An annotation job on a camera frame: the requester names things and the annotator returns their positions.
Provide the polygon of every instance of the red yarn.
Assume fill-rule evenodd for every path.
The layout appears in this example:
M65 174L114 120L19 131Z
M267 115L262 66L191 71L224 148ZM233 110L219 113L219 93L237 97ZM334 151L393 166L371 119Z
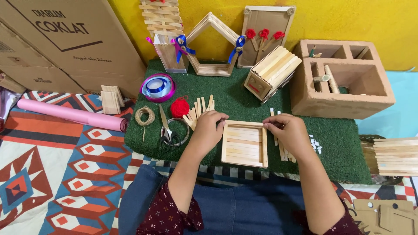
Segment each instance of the red yarn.
M245 33L247 35L248 39L252 39L255 36L255 31L252 28L247 29L247 32Z
M189 113L190 106L186 101L188 98L187 95L179 97L171 104L170 110L174 118L182 118Z
M274 39L278 40L279 38L284 38L285 34L282 31L277 31L273 34Z
M258 35L260 35L260 37L263 39L263 42L265 42L266 40L268 40L269 33L270 31L265 28L263 30L260 30L260 32L258 32Z

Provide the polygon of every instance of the hand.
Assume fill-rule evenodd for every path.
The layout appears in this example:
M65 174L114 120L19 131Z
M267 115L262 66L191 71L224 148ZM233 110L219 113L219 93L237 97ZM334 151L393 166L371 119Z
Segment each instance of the hand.
M215 110L202 113L186 149L191 147L194 155L203 159L221 140L224 132L224 120L228 118L228 115Z
M282 113L266 118L263 123L264 127L276 136L297 160L312 153L316 155L301 118Z

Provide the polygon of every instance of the yellow wall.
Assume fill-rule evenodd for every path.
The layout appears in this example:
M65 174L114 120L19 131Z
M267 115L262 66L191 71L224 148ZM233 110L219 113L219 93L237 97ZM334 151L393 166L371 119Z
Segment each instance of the yellow wall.
M138 0L109 0L144 61L156 56L145 38ZM418 67L418 3L416 0L179 0L184 33L211 11L241 34L246 5L296 5L286 48L300 39L371 41L386 70ZM199 59L227 60L233 46L209 28L189 45Z

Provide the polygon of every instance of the jute twine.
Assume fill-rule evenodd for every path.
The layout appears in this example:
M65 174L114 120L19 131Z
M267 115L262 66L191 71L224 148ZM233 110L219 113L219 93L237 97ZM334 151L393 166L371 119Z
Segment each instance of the jute twine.
M148 120L146 120L145 122L141 121L141 116L142 114L149 114L148 116ZM154 112L148 108L147 106L138 109L138 111L136 111L135 113L135 120L136 122L140 125L144 127L144 134L142 135L142 142L144 142L145 139L145 126L153 123L153 121L155 120L155 114Z

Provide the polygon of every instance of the red yarn ball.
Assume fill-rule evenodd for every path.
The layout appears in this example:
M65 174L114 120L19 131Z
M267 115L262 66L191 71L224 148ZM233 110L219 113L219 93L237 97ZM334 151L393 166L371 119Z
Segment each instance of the red yarn ball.
M174 118L182 118L189 113L190 106L186 101L188 98L187 95L179 97L171 104L170 110Z

